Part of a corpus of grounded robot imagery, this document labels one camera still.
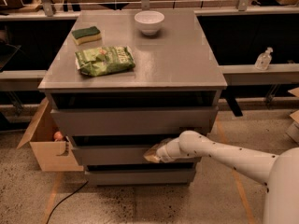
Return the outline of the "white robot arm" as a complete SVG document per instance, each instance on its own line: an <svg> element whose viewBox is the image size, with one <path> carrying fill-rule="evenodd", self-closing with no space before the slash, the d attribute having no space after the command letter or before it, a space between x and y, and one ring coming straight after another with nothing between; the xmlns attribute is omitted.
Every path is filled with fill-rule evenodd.
<svg viewBox="0 0 299 224"><path fill-rule="evenodd" d="M279 155L217 143L195 131L148 149L149 162L209 157L267 187L263 224L299 224L299 148Z"/></svg>

